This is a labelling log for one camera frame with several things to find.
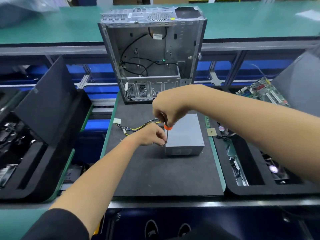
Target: hand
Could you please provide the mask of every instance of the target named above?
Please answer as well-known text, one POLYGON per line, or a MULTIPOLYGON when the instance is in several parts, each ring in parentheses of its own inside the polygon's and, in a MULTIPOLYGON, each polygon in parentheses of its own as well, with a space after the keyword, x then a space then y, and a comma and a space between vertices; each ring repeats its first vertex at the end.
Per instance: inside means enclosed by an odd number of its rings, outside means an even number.
POLYGON ((174 126, 191 110, 191 95, 198 87, 199 85, 186 85, 158 93, 152 102, 153 115, 167 126, 174 126))
POLYGON ((167 141, 166 133, 157 124, 150 123, 142 129, 134 132, 127 137, 136 141, 141 146, 151 145, 153 143, 164 145, 167 141))

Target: forearm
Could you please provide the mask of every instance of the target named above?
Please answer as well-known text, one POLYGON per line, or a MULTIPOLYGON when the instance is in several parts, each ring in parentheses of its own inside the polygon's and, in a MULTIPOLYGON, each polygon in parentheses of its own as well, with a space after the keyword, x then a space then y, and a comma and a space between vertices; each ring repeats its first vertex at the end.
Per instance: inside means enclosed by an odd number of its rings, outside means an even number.
POLYGON ((87 170, 50 209, 61 208, 75 214, 91 237, 138 145, 136 140, 126 137, 87 170))
POLYGON ((318 117, 203 85, 193 86, 191 109, 220 122, 292 172, 320 182, 318 117))

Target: shoe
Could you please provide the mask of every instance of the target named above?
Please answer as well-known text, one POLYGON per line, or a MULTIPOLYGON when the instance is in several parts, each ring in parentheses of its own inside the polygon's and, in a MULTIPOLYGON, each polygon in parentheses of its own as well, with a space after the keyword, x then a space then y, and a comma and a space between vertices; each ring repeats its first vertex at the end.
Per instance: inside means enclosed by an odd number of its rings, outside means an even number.
POLYGON ((178 232, 178 238, 186 235, 188 232, 191 231, 191 227, 189 224, 187 223, 183 223, 179 229, 179 232, 178 232))
POLYGON ((146 240, 158 240, 159 239, 158 226, 154 220, 149 220, 146 223, 146 227, 144 229, 144 236, 146 237, 146 240))

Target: motherboard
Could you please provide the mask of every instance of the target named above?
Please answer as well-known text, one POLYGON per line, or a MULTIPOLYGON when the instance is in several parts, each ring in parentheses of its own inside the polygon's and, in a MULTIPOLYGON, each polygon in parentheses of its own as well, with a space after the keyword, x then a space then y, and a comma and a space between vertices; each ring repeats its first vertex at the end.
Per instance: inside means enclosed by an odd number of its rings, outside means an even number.
POLYGON ((280 94, 280 92, 278 92, 278 90, 266 77, 261 78, 248 87, 242 88, 235 94, 290 108, 290 105, 286 99, 280 94))

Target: gray metal box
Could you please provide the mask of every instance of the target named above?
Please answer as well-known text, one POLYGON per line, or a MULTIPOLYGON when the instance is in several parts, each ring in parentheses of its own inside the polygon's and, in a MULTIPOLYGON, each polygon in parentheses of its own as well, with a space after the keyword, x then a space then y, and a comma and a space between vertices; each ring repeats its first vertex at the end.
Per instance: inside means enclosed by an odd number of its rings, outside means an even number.
POLYGON ((166 156, 199 155, 204 146, 198 115, 189 113, 169 131, 165 154, 166 156))
POLYGON ((99 29, 124 102, 193 83, 207 19, 196 6, 102 14, 99 29))

